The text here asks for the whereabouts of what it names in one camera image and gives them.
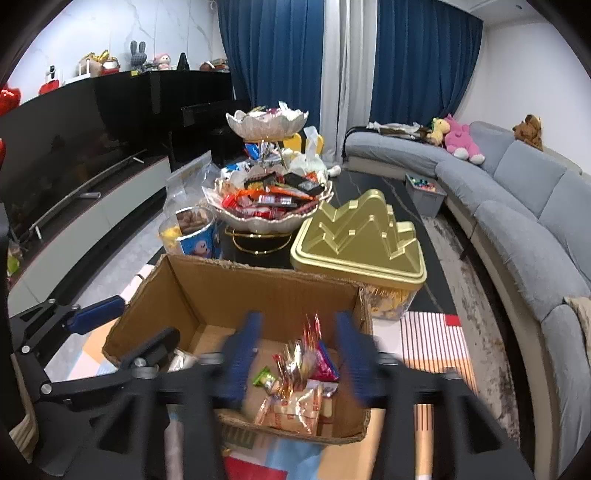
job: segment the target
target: white wall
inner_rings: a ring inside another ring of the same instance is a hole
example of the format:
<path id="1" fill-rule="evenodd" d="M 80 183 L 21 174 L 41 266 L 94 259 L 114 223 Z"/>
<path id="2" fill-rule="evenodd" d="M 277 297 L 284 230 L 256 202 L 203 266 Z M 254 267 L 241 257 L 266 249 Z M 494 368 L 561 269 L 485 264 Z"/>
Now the white wall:
<path id="1" fill-rule="evenodd" d="M 483 45 L 457 116 L 512 128 L 532 113 L 544 145 L 591 173 L 591 79 L 545 20 L 485 29 Z"/>
<path id="2" fill-rule="evenodd" d="M 191 69 L 225 56 L 217 12 L 210 0 L 73 0 L 33 41 L 8 81 L 21 89 L 22 101 L 38 95 L 50 65 L 74 76 L 78 61 L 106 48 L 129 70 L 132 40 L 146 42 L 148 60 L 168 53 L 173 64 L 181 52 Z"/>

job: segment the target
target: white sheer curtain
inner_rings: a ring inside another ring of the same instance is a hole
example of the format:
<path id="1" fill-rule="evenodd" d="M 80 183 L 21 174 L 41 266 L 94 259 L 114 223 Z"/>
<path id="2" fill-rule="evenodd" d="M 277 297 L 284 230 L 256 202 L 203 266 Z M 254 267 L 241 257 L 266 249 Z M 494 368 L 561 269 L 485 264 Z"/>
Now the white sheer curtain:
<path id="1" fill-rule="evenodd" d="M 324 0 L 320 133 L 326 163 L 341 163 L 345 133 L 369 121 L 377 23 L 378 0 Z"/>

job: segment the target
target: tv stand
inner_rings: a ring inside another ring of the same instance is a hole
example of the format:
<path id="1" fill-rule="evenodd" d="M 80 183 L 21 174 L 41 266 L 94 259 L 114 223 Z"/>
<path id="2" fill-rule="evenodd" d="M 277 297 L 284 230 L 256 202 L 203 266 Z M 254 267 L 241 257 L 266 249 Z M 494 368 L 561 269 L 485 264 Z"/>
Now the tv stand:
<path id="1" fill-rule="evenodd" d="M 11 279 L 10 316 L 46 301 L 74 267 L 84 267 L 80 262 L 85 255 L 112 229 L 120 228 L 144 202 L 163 195 L 171 173 L 168 157 L 144 157 L 141 163 L 130 160 L 125 160 L 125 168 L 92 179 L 92 185 L 86 186 L 86 191 L 92 188 L 100 193 L 100 199 L 81 199 L 84 190 L 77 192 L 44 223 L 41 240 L 33 233 L 21 269 Z"/>

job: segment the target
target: sofa cushion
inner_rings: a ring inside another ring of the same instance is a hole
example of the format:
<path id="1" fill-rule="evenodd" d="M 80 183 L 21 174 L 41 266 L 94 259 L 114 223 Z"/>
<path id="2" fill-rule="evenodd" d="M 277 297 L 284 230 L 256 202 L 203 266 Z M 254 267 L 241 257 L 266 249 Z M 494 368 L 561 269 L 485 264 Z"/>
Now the sofa cushion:
<path id="1" fill-rule="evenodd" d="M 347 156 L 390 163 L 431 178 L 435 177 L 435 167 L 439 162 L 454 158 L 445 148 L 385 137 L 376 132 L 350 134 L 345 143 L 345 153 Z"/>
<path id="2" fill-rule="evenodd" d="M 439 180 L 454 193 L 472 215 L 482 202 L 496 200 L 535 220 L 534 214 L 519 200 L 495 182 L 488 173 L 470 162 L 451 158 L 439 163 L 435 172 Z"/>
<path id="3" fill-rule="evenodd" d="M 591 431 L 591 374 L 577 316 L 560 305 L 542 322 L 560 406 L 558 474 L 579 451 Z"/>
<path id="4" fill-rule="evenodd" d="M 470 135 L 485 156 L 482 168 L 490 175 L 494 175 L 507 148 L 515 141 L 514 133 L 485 122 L 472 122 Z"/>
<path id="5" fill-rule="evenodd" d="M 591 294 L 558 240 L 535 220 L 499 202 L 484 202 L 474 217 L 539 321 L 562 304 L 564 297 Z"/>
<path id="6" fill-rule="evenodd" d="M 591 184 L 567 171 L 550 195 L 540 223 L 562 244 L 591 288 Z"/>
<path id="7" fill-rule="evenodd" d="M 495 181 L 539 217 L 566 167 L 523 142 L 512 143 L 496 172 Z"/>

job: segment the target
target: marble wall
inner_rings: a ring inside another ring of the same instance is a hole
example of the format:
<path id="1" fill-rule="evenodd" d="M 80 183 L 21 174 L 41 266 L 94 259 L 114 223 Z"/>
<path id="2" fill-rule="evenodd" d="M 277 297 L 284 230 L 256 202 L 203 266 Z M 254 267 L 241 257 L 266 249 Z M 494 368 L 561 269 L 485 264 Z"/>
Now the marble wall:
<path id="1" fill-rule="evenodd" d="M 66 80 L 83 56 L 106 48 L 129 70 L 132 40 L 146 42 L 149 60 L 168 53 L 176 64 L 185 52 L 197 69 L 225 56 L 216 10 L 212 0 L 73 0 L 33 41 L 8 84 L 21 89 L 25 102 L 38 95 L 50 65 Z"/>

